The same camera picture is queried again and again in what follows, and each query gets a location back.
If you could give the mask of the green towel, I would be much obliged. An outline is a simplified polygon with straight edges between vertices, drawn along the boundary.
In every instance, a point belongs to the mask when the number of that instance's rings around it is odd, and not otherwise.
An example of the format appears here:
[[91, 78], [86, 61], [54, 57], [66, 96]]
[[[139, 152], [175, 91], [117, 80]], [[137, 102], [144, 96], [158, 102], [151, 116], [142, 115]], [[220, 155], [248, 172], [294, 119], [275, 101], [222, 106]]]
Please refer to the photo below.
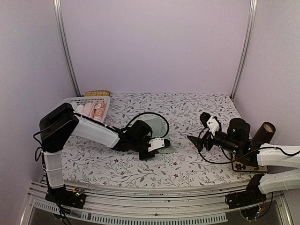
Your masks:
[[161, 154], [174, 153], [174, 148], [168, 137], [167, 123], [160, 117], [155, 117], [145, 122], [152, 129], [148, 152], [157, 151]]

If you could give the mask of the orange patterned towel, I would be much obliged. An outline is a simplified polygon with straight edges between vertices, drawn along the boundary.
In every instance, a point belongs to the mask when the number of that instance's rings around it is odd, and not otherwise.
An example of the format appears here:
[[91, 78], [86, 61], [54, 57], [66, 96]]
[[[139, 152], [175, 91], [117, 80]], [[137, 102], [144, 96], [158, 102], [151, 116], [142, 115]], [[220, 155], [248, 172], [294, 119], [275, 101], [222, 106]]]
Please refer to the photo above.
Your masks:
[[96, 102], [91, 114], [91, 118], [95, 121], [101, 122], [104, 117], [105, 110], [106, 110], [106, 104], [104, 101]]

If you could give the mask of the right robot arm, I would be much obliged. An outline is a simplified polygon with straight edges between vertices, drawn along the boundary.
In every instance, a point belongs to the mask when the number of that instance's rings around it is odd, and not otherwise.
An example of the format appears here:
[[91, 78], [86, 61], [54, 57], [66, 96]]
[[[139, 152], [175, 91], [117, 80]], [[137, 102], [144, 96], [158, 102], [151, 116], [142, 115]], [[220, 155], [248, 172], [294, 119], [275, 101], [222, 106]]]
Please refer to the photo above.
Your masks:
[[250, 125], [241, 118], [233, 118], [226, 132], [222, 131], [221, 122], [216, 116], [203, 112], [200, 115], [203, 129], [197, 137], [187, 136], [198, 152], [211, 150], [213, 146], [231, 153], [227, 164], [234, 162], [246, 166], [280, 166], [291, 167], [291, 171], [276, 174], [256, 174], [252, 177], [243, 193], [242, 200], [253, 204], [260, 195], [300, 187], [300, 148], [292, 145], [270, 144], [276, 128], [264, 122], [253, 138], [250, 137]]

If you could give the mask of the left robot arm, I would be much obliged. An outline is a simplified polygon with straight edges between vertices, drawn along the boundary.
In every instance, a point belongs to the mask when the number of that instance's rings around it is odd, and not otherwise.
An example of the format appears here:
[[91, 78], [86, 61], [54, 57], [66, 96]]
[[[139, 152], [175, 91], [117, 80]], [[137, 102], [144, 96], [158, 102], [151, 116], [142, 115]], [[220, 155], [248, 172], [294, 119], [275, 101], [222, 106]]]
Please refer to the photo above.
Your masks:
[[155, 152], [170, 147], [168, 130], [155, 137], [154, 128], [140, 120], [138, 114], [125, 127], [110, 127], [75, 112], [70, 103], [63, 103], [39, 123], [40, 131], [33, 136], [42, 151], [42, 162], [47, 177], [48, 191], [59, 203], [66, 203], [70, 194], [65, 188], [61, 152], [70, 136], [78, 136], [100, 143], [119, 152], [133, 150], [140, 160], [151, 159]]

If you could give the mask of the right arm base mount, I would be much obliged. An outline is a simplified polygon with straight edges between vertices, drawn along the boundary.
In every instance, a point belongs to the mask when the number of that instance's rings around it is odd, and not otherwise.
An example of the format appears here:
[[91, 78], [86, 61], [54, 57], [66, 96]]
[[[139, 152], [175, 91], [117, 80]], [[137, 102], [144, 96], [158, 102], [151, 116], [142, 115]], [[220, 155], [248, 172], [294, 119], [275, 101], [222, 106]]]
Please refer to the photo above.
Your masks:
[[262, 194], [259, 188], [247, 188], [240, 192], [230, 192], [225, 196], [225, 203], [229, 209], [249, 206], [266, 201], [266, 194]]

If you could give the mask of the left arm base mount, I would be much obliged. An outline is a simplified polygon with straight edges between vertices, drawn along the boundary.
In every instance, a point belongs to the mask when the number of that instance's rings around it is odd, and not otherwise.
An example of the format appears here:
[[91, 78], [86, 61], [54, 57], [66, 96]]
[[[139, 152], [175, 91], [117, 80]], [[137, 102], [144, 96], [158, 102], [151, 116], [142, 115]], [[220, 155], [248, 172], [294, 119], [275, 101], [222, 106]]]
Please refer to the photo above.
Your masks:
[[86, 194], [82, 188], [75, 188], [73, 190], [67, 190], [66, 186], [60, 188], [48, 188], [48, 192], [45, 199], [49, 202], [53, 202], [59, 206], [69, 206], [77, 209], [83, 209]]

